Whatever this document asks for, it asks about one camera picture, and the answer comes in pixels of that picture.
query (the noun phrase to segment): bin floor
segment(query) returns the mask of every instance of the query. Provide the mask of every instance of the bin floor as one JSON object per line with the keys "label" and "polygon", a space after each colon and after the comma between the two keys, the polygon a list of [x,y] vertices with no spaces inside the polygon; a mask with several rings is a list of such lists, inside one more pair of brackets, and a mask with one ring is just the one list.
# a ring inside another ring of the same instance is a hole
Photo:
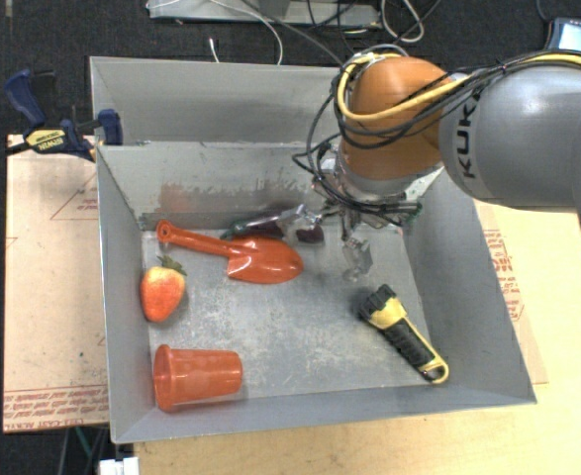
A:
{"label": "bin floor", "polygon": [[[227,260],[170,245],[143,233],[144,266],[169,254],[187,272],[186,294],[166,322],[151,324],[151,357],[172,348],[229,349],[243,364],[243,386],[232,399],[425,385],[424,379],[353,305],[386,283],[410,319],[428,336],[422,305],[401,236],[361,228],[374,265],[355,282],[343,279],[347,264],[338,226],[324,227],[325,243],[296,246],[303,273],[286,283],[258,285],[231,279]],[[201,231],[218,237],[221,231]]]}

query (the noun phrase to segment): orange plastic cup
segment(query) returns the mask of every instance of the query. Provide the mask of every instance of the orange plastic cup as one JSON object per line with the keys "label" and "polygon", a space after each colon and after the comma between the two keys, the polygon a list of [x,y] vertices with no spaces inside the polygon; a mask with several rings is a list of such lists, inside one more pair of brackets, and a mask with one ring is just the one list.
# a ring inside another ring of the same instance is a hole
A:
{"label": "orange plastic cup", "polygon": [[153,359],[158,407],[173,412],[191,401],[234,394],[242,386],[242,361],[229,350],[172,349],[163,344]]}

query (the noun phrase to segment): gray metal bin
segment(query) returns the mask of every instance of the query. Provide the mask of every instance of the gray metal bin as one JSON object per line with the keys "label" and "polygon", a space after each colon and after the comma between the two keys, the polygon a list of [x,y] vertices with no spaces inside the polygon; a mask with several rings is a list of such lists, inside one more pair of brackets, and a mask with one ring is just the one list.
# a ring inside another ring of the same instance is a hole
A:
{"label": "gray metal bin", "polygon": [[[330,68],[91,58],[94,112],[122,117],[122,146],[97,157],[112,438],[117,443],[293,428],[533,403],[471,199],[442,174],[402,234],[366,228],[374,266],[342,279],[339,226],[299,245],[304,272],[279,285],[226,276],[226,262],[182,248],[187,295],[164,324],[146,321],[144,268],[167,220],[216,236],[237,219],[322,198],[290,155],[302,150],[336,71]],[[318,134],[336,122],[326,115]],[[352,312],[387,283],[450,366],[432,385]],[[239,394],[173,414],[155,404],[157,347],[240,354]]]}

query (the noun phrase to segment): shovel blade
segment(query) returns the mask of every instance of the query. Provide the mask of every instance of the shovel blade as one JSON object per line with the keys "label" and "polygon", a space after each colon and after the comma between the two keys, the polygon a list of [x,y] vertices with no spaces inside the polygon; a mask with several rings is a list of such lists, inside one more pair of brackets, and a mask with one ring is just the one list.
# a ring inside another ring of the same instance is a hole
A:
{"label": "shovel blade", "polygon": [[232,241],[227,274],[251,283],[283,283],[303,271],[301,256],[288,244],[265,237],[244,237]]}

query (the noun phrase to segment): yellow cable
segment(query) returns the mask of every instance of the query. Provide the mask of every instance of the yellow cable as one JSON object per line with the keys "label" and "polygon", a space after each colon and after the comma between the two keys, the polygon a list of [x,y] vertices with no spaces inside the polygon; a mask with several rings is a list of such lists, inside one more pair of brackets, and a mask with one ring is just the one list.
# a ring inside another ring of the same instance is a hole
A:
{"label": "yellow cable", "polygon": [[[357,58],[354,62],[352,62],[350,65],[348,65],[345,68],[342,75],[340,76],[339,86],[337,89],[337,104],[339,105],[340,112],[344,116],[346,116],[347,118],[349,118],[351,120],[355,120],[357,122],[372,122],[372,121],[376,121],[376,120],[381,120],[383,118],[389,118],[389,117],[395,116],[403,111],[407,111],[408,109],[412,109],[412,108],[418,106],[419,104],[423,104],[425,102],[433,100],[434,98],[451,91],[452,89],[458,87],[459,85],[462,85],[464,82],[466,82],[468,79],[470,79],[470,77],[472,77],[472,74],[470,74],[470,75],[462,77],[461,79],[457,79],[457,80],[451,81],[447,84],[443,84],[441,86],[438,86],[437,88],[434,88],[434,89],[429,90],[425,93],[422,93],[411,100],[408,100],[406,102],[402,102],[401,104],[393,106],[389,109],[385,109],[384,111],[380,111],[378,113],[359,115],[359,114],[352,113],[351,111],[349,111],[349,109],[347,109],[347,106],[345,105],[345,101],[344,101],[345,97],[344,96],[345,96],[345,89],[347,87],[347,83],[349,82],[349,78],[351,77],[351,74],[353,73],[353,71],[358,66],[363,65],[365,63],[368,63],[374,59],[387,58],[387,57],[398,57],[398,56],[400,56],[400,55],[395,54],[395,53],[386,53],[386,54],[376,55],[372,52],[370,54],[367,54],[365,56],[361,56],[361,57]],[[523,62],[525,62],[525,63],[529,63],[529,62],[533,62],[533,61],[563,61],[563,62],[576,63],[576,64],[581,65],[581,56],[576,55],[576,54],[570,54],[570,53],[546,52],[544,54],[540,54],[539,56],[535,56],[534,58],[528,58],[526,60],[523,60]]]}

